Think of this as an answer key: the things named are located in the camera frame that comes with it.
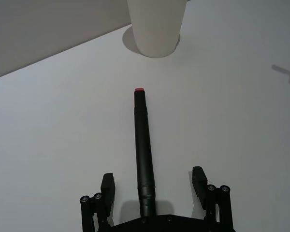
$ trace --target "white table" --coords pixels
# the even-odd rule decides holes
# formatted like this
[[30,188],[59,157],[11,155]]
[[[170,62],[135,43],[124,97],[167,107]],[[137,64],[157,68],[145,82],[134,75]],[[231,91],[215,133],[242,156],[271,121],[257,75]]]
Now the white table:
[[272,69],[290,71],[290,1],[193,0],[161,59],[128,50],[127,28],[0,78],[0,232],[81,231],[79,198],[107,172],[114,223],[139,216],[135,87],[160,214],[191,217],[188,175],[202,166],[231,187],[237,231],[290,231],[290,84]]

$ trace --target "white cup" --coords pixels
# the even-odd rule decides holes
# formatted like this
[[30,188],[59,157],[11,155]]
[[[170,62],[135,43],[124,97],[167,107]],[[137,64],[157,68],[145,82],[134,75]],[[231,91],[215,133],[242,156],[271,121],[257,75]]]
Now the white cup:
[[166,57],[176,48],[187,0],[127,0],[139,51]]

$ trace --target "white surface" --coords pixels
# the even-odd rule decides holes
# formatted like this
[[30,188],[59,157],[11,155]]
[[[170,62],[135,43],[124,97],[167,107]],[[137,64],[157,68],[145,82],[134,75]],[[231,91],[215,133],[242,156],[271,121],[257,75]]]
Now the white surface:
[[170,55],[176,48],[187,0],[128,0],[133,34],[147,57]]
[[126,27],[0,78],[0,232],[81,231],[79,198],[107,172],[122,220],[138,198],[135,87],[157,200],[190,217],[199,165],[231,187],[238,232],[290,231],[290,85],[271,69],[290,70],[290,1],[270,2],[191,1],[166,58],[126,49]]

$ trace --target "screw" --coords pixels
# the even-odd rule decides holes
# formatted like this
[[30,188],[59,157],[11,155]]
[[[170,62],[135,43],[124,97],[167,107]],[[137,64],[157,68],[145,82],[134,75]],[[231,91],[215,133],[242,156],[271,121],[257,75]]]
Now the screw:
[[226,185],[223,185],[221,186],[221,189],[224,191],[224,192],[229,192],[230,191],[230,188]]
[[89,197],[88,197],[88,196],[85,196],[85,197],[82,198],[81,201],[82,201],[82,202],[86,202],[86,201],[88,201],[88,199],[89,199]]
[[166,218],[166,220],[167,220],[168,222],[171,222],[171,221],[173,220],[173,218],[172,218],[172,216],[168,216],[168,217]]
[[97,193],[96,195],[95,195],[95,199],[100,199],[102,197],[102,195],[100,194],[100,193]]
[[214,191],[215,190],[215,186],[214,185],[208,185],[207,188],[210,191]]

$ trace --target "red tip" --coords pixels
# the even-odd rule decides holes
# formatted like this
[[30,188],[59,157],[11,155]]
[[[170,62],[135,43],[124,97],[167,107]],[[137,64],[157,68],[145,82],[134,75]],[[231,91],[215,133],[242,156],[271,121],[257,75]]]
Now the red tip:
[[136,91],[144,91],[144,89],[143,89],[143,88],[136,88],[136,89],[134,90],[134,92],[136,92]]

